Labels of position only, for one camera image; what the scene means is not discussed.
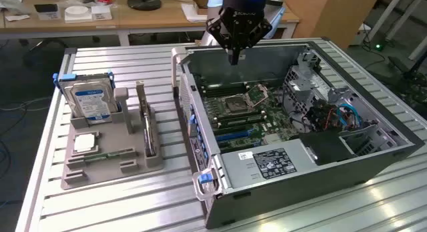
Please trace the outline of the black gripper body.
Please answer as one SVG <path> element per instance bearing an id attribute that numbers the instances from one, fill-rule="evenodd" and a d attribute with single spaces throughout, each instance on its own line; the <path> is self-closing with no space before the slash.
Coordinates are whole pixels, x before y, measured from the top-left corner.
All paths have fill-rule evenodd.
<path id="1" fill-rule="evenodd" d="M 233 39 L 233 48 L 235 49 L 235 26 L 247 20 L 265 18 L 265 7 L 267 0 L 223 0 L 222 9 L 230 9 L 226 27 Z"/>

